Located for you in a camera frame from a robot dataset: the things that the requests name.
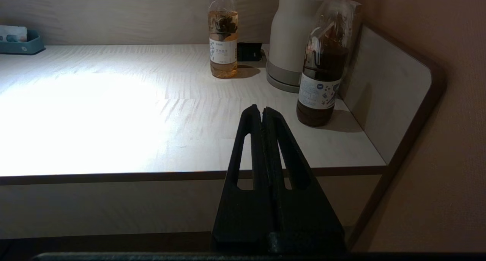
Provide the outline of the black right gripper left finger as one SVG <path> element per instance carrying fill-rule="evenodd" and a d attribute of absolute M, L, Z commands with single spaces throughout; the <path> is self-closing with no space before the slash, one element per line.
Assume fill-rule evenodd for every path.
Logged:
<path fill-rule="evenodd" d="M 250 135 L 253 190 L 238 187 L 245 137 Z M 211 249 L 220 252 L 256 253 L 266 250 L 272 230 L 271 196 L 257 105 L 246 108 L 238 123 L 220 204 L 211 233 Z"/>

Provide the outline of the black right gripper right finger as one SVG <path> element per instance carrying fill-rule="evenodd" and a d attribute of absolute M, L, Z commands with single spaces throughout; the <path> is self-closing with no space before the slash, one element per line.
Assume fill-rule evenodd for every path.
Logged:
<path fill-rule="evenodd" d="M 275 254 L 345 254 L 345 232 L 281 113 L 263 112 L 268 174 L 272 183 Z"/>

